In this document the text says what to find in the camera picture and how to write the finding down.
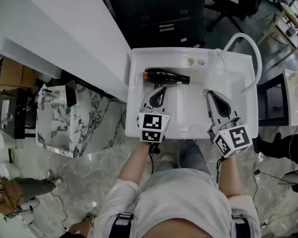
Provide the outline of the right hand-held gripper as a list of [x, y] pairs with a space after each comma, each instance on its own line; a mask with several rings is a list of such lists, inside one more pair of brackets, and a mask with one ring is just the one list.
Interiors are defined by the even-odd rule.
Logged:
[[247, 150], [252, 145], [251, 138], [247, 125], [240, 123], [235, 104], [218, 91], [205, 89], [203, 96], [213, 123], [208, 134], [222, 157], [229, 158]]

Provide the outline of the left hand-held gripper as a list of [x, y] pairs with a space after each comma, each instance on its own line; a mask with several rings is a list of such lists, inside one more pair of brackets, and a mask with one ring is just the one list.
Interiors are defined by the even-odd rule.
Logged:
[[169, 90], [167, 87], [155, 88], [144, 96], [141, 110], [155, 111], [139, 112], [137, 123], [140, 129], [140, 141], [149, 143], [163, 141], [171, 119], [171, 114], [165, 113], [168, 112], [168, 104]]

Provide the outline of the black hair dryer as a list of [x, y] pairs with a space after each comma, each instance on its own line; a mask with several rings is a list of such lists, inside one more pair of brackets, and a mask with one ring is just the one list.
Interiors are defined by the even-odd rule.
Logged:
[[157, 93], [154, 93], [149, 98], [149, 104], [153, 108], [160, 108], [164, 101], [164, 96], [167, 90], [166, 86], [184, 84], [189, 85], [190, 77], [182, 75], [176, 72], [164, 68], [148, 68], [143, 73], [143, 80], [154, 84], [154, 90], [157, 90]]

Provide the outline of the white sink basin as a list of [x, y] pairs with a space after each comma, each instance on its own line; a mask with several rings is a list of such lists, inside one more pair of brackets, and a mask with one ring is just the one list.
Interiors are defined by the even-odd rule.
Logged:
[[[188, 58], [195, 63], [190, 66]], [[199, 65], [197, 60], [205, 60]], [[252, 85], [255, 79], [253, 61], [250, 55], [226, 52], [217, 57], [214, 50], [199, 48], [139, 48], [131, 53], [131, 68], [125, 134], [139, 137], [137, 116], [144, 96], [153, 89], [144, 82], [147, 68], [161, 67], [187, 75], [192, 83], [170, 87], [170, 123], [166, 131], [168, 139], [206, 139], [212, 122], [208, 116], [205, 89], [226, 95], [236, 106], [241, 124], [247, 125], [250, 137], [258, 134], [257, 90]]]
[[298, 124], [298, 72], [288, 69], [283, 71], [288, 103], [289, 126]]

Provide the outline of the person's right forearm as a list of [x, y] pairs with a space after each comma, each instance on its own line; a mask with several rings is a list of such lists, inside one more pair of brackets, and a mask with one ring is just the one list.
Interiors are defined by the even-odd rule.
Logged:
[[243, 194], [235, 156], [229, 157], [221, 162], [219, 190], [227, 198], [241, 196]]

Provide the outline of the person's left forearm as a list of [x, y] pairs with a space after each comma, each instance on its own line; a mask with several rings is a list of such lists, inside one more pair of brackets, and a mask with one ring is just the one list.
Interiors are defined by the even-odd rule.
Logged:
[[141, 141], [124, 164], [118, 178], [124, 181], [132, 181], [139, 185], [146, 167], [149, 149], [150, 144]]

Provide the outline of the black metal stand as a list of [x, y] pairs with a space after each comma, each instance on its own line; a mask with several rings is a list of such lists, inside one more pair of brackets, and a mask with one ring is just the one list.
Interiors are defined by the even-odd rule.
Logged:
[[290, 125], [286, 80], [282, 73], [257, 85], [257, 94], [260, 127]]

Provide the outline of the person's blue jeans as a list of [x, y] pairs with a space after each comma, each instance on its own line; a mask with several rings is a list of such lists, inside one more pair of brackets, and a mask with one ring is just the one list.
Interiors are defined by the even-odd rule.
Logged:
[[179, 164], [161, 160], [154, 172], [177, 168], [195, 169], [211, 175], [199, 146], [192, 139], [183, 140], [180, 144]]

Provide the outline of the marble pattern cabinet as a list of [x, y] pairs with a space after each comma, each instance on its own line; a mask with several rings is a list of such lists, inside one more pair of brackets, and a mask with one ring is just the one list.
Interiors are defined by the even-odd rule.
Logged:
[[65, 85], [47, 87], [57, 99], [38, 104], [36, 117], [36, 145], [54, 153], [77, 158], [94, 153], [122, 141], [122, 114], [126, 107], [99, 93], [76, 84], [78, 105], [67, 107]]

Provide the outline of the black phone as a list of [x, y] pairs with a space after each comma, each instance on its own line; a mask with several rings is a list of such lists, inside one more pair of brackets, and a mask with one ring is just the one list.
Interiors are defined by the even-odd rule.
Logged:
[[77, 87], [74, 80], [65, 85], [67, 107], [71, 108], [78, 105]]

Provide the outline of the black drawer cabinet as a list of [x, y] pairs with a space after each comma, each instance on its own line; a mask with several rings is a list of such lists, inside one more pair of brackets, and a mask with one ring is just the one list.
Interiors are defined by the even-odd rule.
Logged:
[[131, 49], [193, 47], [203, 37], [205, 0], [109, 0]]

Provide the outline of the person's white shirt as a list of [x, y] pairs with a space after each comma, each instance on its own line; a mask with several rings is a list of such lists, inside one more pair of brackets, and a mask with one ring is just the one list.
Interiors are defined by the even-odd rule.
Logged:
[[95, 220], [95, 238], [109, 238], [120, 213], [132, 213], [130, 238], [142, 238], [153, 226], [168, 219], [184, 219], [213, 238], [232, 238], [239, 214], [250, 226], [251, 238], [261, 229], [253, 200], [248, 195], [227, 198], [214, 179], [194, 169], [170, 169], [153, 173], [143, 187], [118, 179], [106, 196]]

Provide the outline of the chrome faucet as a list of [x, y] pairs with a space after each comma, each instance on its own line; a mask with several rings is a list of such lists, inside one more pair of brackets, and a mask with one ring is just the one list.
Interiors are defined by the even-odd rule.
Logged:
[[55, 100], [57, 98], [58, 96], [55, 92], [45, 88], [45, 89], [41, 89], [37, 102], [38, 104], [40, 104], [41, 110], [44, 110], [45, 102], [51, 102], [52, 100]]

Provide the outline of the black office chair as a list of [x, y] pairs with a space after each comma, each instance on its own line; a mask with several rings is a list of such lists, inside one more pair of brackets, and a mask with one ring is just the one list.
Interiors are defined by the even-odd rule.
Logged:
[[237, 28], [240, 33], [243, 30], [235, 21], [235, 17], [244, 20], [248, 16], [257, 13], [262, 0], [212, 0], [212, 4], [205, 4], [204, 8], [219, 12], [220, 15], [207, 26], [207, 31], [212, 32], [216, 25], [225, 17]]

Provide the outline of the wooden table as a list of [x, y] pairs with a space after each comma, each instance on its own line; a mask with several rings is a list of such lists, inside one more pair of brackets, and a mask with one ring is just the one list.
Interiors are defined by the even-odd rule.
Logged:
[[271, 68], [280, 65], [286, 59], [298, 53], [298, 0], [279, 0], [279, 4], [281, 14], [274, 15], [257, 45], [260, 45], [265, 39], [276, 33], [284, 40], [291, 51], [274, 63]]

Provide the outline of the black side table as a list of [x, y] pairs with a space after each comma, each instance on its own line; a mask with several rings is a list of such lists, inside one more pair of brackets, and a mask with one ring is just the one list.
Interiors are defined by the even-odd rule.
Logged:
[[32, 90], [0, 91], [0, 130], [14, 139], [36, 137], [36, 108]]

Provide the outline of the cardboard box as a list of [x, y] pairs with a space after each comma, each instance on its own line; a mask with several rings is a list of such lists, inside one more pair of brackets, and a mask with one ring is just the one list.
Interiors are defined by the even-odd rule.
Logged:
[[3, 58], [0, 70], [0, 90], [31, 89], [35, 84], [35, 70], [9, 58]]

